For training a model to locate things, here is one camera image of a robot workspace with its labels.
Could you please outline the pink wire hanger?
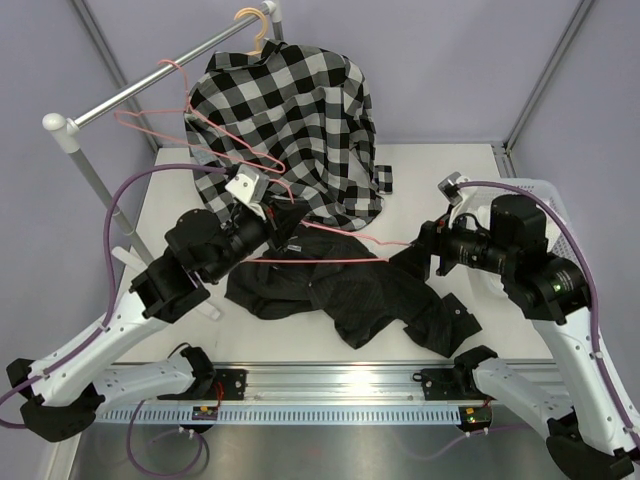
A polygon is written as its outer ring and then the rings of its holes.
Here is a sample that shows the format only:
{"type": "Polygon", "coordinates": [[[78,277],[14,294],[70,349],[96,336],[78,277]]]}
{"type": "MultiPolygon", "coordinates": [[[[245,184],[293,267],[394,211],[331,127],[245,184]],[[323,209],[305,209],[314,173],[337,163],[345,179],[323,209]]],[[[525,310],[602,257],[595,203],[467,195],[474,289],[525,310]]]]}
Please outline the pink wire hanger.
{"type": "Polygon", "coordinates": [[[286,172],[287,167],[282,160],[251,146],[239,136],[232,134],[222,126],[209,120],[192,106],[188,75],[182,66],[168,59],[162,59],[158,64],[162,66],[168,65],[181,73],[184,84],[184,106],[174,109],[144,109],[138,113],[131,110],[117,109],[113,117],[120,125],[142,133],[148,133],[158,139],[168,140],[178,145],[189,147],[192,150],[205,152],[207,155],[219,159],[246,164],[274,174],[284,174],[286,172]],[[151,128],[136,126],[133,123],[133,119],[139,119],[147,114],[181,114],[185,123],[191,121],[193,124],[198,124],[198,127],[193,132],[187,131],[186,137],[180,139],[151,128]]]}
{"type": "Polygon", "coordinates": [[[273,265],[319,265],[384,263],[387,257],[377,257],[364,241],[381,247],[408,247],[407,242],[381,241],[366,234],[348,232],[335,227],[302,220],[293,237],[281,248],[270,247],[260,257],[244,263],[273,265]]]}

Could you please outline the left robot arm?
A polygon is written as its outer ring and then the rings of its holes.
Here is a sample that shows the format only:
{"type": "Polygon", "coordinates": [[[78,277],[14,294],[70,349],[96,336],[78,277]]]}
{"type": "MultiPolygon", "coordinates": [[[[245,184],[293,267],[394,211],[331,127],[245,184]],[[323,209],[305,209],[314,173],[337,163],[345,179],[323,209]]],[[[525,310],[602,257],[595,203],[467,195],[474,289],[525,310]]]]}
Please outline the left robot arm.
{"type": "Polygon", "coordinates": [[[283,246],[309,211],[302,202],[271,200],[258,213],[237,204],[221,223],[206,209],[183,214],[166,232],[167,248],[131,282],[116,304],[64,347],[39,361],[7,368],[25,399],[23,428],[49,442],[69,439],[122,405],[160,398],[208,396],[215,369],[200,347],[156,363],[116,368],[114,362],[147,337],[175,324],[263,244],[283,246]]]}

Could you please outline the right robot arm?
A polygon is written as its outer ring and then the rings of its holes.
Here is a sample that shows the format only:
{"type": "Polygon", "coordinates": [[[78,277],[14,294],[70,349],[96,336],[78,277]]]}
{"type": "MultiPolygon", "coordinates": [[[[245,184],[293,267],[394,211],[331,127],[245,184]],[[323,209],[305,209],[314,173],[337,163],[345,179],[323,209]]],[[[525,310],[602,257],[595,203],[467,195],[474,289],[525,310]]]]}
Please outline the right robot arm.
{"type": "Polygon", "coordinates": [[[425,222],[410,246],[391,259],[419,280],[461,265],[499,276],[507,298],[532,322],[556,363],[565,400],[511,370],[496,352],[475,347],[454,360],[452,383],[462,396],[498,401],[544,440],[556,466],[570,479],[627,479],[639,459],[631,428],[606,398],[590,330],[595,296],[581,269],[548,249],[542,206],[522,195],[492,200],[489,226],[470,229],[466,215],[447,211],[425,222]]]}

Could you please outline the black pinstripe shirt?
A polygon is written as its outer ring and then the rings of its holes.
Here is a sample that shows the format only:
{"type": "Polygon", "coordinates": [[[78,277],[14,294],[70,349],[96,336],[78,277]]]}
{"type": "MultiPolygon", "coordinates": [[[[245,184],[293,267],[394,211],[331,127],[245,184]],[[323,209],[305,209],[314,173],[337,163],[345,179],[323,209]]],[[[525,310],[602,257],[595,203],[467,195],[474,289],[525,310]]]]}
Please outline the black pinstripe shirt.
{"type": "Polygon", "coordinates": [[[273,265],[241,263],[227,277],[225,296],[261,320],[322,311],[353,349],[395,320],[418,346],[451,357],[482,329],[454,295],[390,263],[273,265]]]}

